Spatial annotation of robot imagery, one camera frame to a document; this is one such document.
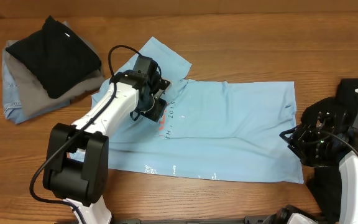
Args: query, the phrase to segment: beige cloth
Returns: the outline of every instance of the beige cloth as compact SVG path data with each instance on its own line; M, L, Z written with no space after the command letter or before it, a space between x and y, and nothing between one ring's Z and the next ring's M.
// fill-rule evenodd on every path
M8 40L7 46L12 45L16 41L17 40ZM96 53L94 47L88 41L84 39L83 41ZM37 77L33 75L23 63L7 52L5 52L4 60L11 75L16 81L20 101L22 103L22 109L26 116L32 116L39 111L71 100L86 91L95 90L102 85L103 81L105 81L100 68L100 70L90 73L88 76L89 79L80 82L61 97L51 99L49 98L47 91L38 81Z

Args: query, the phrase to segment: pile of clothes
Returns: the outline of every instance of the pile of clothes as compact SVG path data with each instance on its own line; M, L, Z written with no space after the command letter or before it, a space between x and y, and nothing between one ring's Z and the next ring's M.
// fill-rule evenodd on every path
M19 124L69 105L104 77L94 47L49 16L41 30L7 41L2 80L5 117Z

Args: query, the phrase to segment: blue fabric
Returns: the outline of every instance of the blue fabric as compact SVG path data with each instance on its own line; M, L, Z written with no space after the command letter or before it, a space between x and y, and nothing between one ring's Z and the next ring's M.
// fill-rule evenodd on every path
M17 89L15 79L13 79L12 74L6 66L4 54L5 50L2 51L2 103L4 106L4 114L6 119L10 119L15 124L20 124L24 121L27 121L28 119L32 119L36 116L40 116L41 114L51 112L70 104L70 101L66 101L57 106L54 106L53 108L40 111L33 116L26 116L22 109L19 90Z
M155 38L140 50L173 85L159 123L127 118L109 139L109 168L213 180L303 183L299 159L278 136L295 126L293 82L184 80L191 64ZM133 56L120 71L131 69ZM95 104L108 89L104 82ZM76 153L74 159L82 160Z

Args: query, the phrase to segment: wooden tabletop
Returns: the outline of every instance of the wooden tabletop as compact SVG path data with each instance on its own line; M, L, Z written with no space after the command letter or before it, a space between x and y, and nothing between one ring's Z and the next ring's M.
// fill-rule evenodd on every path
M341 78L358 77L358 14L248 14L189 17L69 18L106 63L117 44L140 49L152 36L193 64L189 78L229 83L295 81L299 120L309 105L333 96ZM8 39L39 30L42 19L0 20L0 223L53 223L73 218L69 208L35 201L29 182L45 160L57 123L71 124L91 106L86 97L18 126L2 110L1 57ZM114 52L118 68L132 53ZM53 198L41 181L36 192ZM242 218L292 204L319 208L305 185L185 179L111 170L106 205L116 218L143 220Z

